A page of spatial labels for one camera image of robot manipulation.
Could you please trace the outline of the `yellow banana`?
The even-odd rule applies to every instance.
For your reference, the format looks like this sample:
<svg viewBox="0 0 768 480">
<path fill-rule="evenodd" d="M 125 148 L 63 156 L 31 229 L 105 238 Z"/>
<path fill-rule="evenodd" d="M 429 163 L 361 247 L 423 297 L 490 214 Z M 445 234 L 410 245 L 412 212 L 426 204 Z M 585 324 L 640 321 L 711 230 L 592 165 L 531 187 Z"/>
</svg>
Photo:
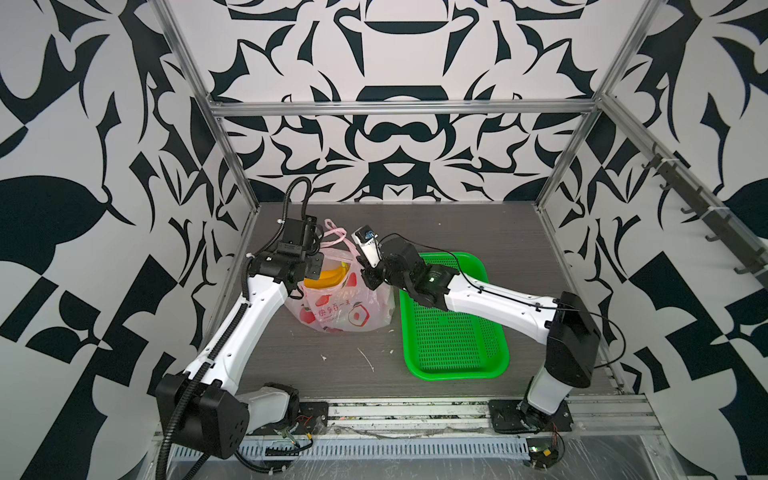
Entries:
<svg viewBox="0 0 768 480">
<path fill-rule="evenodd" d="M 306 279 L 304 286 L 311 289 L 326 289 L 342 283 L 347 277 L 350 265 L 340 262 L 339 265 L 331 270 L 323 270 L 316 280 Z"/>
</svg>

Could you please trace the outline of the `pink knotted plastic bag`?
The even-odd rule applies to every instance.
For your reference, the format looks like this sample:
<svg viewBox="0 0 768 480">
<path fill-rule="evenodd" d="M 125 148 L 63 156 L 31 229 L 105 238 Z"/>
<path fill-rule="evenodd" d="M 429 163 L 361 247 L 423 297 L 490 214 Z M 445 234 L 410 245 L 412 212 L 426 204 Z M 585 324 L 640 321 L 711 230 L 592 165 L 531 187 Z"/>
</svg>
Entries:
<svg viewBox="0 0 768 480">
<path fill-rule="evenodd" d="M 326 289 L 307 288 L 304 280 L 297 297 L 286 300 L 287 310 L 301 324 L 324 333 L 362 333 L 389 326 L 396 307 L 394 292 L 386 284 L 376 290 L 365 285 L 352 235 L 325 220 L 320 252 L 324 254 L 322 271 L 345 262 L 350 265 L 347 277 Z"/>
</svg>

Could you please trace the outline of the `green plastic basket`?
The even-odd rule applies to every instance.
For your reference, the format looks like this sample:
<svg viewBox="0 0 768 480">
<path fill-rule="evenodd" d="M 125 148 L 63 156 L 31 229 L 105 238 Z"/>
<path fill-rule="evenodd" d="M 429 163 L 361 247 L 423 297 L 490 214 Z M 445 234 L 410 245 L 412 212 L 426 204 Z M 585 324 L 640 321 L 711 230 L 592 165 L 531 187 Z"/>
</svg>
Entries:
<svg viewBox="0 0 768 480">
<path fill-rule="evenodd" d="M 424 381 L 492 379 L 506 372 L 510 354 L 501 325 L 444 312 L 399 293 L 404 361 Z"/>
</svg>

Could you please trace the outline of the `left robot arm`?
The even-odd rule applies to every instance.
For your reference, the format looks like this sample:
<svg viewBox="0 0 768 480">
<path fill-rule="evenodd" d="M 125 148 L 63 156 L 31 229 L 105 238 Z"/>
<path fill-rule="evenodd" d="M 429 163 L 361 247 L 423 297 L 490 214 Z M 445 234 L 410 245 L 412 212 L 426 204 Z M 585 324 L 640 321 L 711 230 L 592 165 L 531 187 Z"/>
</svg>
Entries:
<svg viewBox="0 0 768 480">
<path fill-rule="evenodd" d="M 293 426 L 298 392 L 267 383 L 236 397 L 245 367 L 273 316 L 289 294 L 322 271 L 321 252 L 250 255 L 242 271 L 242 293 L 212 339 L 180 373 L 166 374 L 155 390 L 163 450 L 179 445 L 227 459 L 246 434 L 263 427 Z"/>
</svg>

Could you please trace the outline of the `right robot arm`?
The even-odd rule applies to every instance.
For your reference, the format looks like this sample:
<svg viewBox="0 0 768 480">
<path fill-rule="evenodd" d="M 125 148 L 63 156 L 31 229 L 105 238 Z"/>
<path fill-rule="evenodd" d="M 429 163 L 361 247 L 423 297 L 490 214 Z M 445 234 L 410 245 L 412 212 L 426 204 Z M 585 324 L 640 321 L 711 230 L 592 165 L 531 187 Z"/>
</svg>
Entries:
<svg viewBox="0 0 768 480">
<path fill-rule="evenodd" d="M 544 346 L 544 363 L 523 399 L 490 402 L 495 432 L 552 431 L 570 393 L 591 385 L 601 332 L 578 295 L 524 294 L 472 278 L 461 268 L 428 264 L 402 235 L 379 237 L 368 226 L 355 231 L 353 241 L 369 289 L 386 283 L 423 307 L 477 316 Z"/>
</svg>

